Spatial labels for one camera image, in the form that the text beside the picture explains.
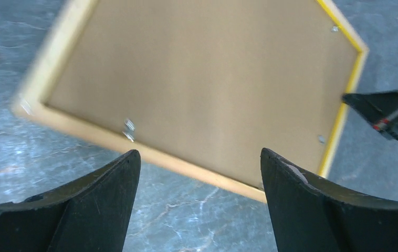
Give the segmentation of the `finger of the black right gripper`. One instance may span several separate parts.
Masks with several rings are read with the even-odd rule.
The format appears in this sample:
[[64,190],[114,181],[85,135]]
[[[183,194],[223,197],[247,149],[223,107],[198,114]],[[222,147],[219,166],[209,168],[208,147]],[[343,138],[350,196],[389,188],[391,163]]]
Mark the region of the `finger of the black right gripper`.
[[380,135],[398,141],[398,89],[375,93],[345,93],[342,101]]

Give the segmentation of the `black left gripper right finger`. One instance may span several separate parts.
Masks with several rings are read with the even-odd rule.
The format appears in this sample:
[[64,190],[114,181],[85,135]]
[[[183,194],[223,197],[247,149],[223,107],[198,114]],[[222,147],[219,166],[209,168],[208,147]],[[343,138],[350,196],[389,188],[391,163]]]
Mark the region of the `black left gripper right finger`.
[[398,251],[398,201],[338,185],[268,148],[260,168],[279,251]]

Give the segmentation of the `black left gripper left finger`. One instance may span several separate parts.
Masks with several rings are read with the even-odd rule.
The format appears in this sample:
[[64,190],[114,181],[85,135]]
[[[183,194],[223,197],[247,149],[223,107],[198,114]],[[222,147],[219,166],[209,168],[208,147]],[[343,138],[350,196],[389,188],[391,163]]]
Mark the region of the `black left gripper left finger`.
[[20,203],[0,204],[0,251],[122,251],[141,171],[131,150]]

